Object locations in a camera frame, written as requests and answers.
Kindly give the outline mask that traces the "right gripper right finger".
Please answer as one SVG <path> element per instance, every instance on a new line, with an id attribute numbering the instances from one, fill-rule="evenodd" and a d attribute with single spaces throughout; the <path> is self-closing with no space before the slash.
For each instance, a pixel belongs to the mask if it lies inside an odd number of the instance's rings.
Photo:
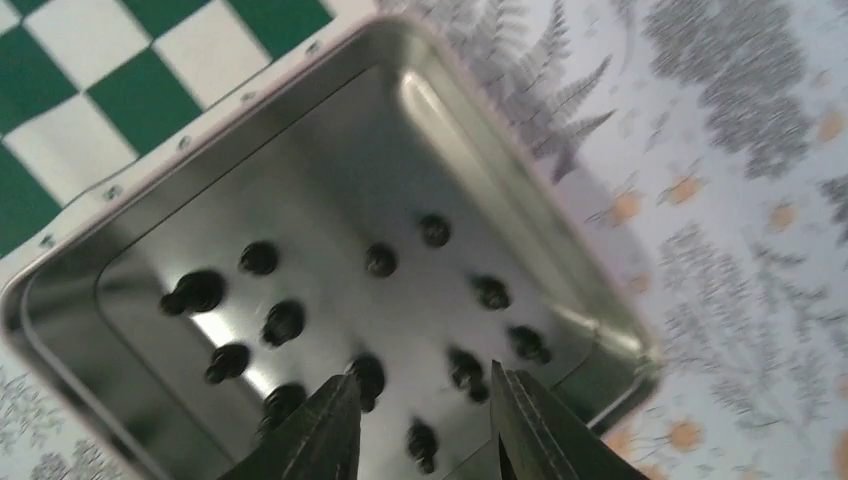
<path id="1" fill-rule="evenodd" d="M 490 418 L 497 477 L 646 480 L 524 370 L 491 364 Z"/>

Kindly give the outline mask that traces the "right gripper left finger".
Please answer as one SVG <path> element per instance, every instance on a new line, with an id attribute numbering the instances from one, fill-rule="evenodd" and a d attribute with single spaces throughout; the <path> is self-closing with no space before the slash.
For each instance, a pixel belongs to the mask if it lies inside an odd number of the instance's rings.
<path id="1" fill-rule="evenodd" d="M 234 480 L 355 479 L 361 439 L 360 388 L 352 374 L 330 377 L 222 475 Z"/>

